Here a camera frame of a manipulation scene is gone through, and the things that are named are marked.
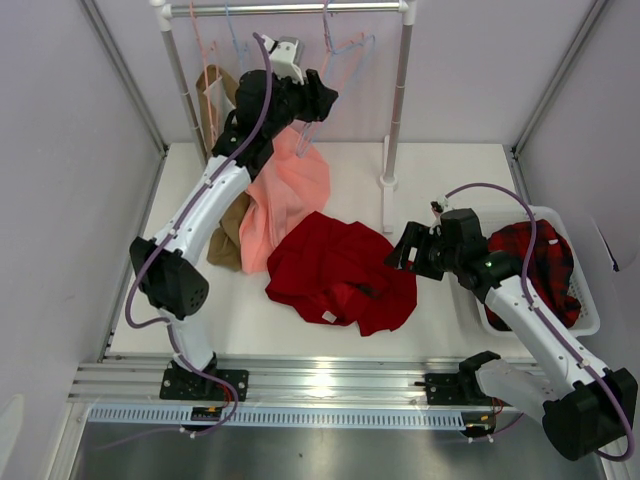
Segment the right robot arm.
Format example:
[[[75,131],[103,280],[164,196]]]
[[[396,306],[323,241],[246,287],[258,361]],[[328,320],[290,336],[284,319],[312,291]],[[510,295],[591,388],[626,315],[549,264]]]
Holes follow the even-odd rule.
[[[408,223],[385,263],[437,281],[453,274],[509,326],[545,373],[539,378],[493,352],[477,354],[459,368],[456,389],[464,401],[505,401],[537,421],[568,460],[590,453],[612,462],[633,456],[636,379],[585,348],[535,293],[514,257],[489,250],[473,210],[446,211],[431,227]]]

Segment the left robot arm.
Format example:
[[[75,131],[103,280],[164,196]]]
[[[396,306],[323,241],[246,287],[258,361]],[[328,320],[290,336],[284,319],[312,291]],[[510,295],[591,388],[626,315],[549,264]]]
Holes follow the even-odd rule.
[[[223,214],[272,157],[275,138],[295,121],[324,121],[338,97],[313,69],[300,81],[264,70],[245,73],[193,190],[155,236],[132,241],[135,279],[125,320],[134,329],[160,324],[167,330],[173,358],[163,374],[161,399],[245,400],[248,373],[218,370],[197,317],[210,288],[196,264]]]

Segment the red skirt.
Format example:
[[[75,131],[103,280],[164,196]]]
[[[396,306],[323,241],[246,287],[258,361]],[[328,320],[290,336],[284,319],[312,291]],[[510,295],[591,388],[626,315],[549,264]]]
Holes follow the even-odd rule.
[[[266,295],[307,323],[355,324],[362,337],[395,331],[417,307],[418,293],[413,275],[384,264],[392,250],[360,222],[313,212],[268,258]]]

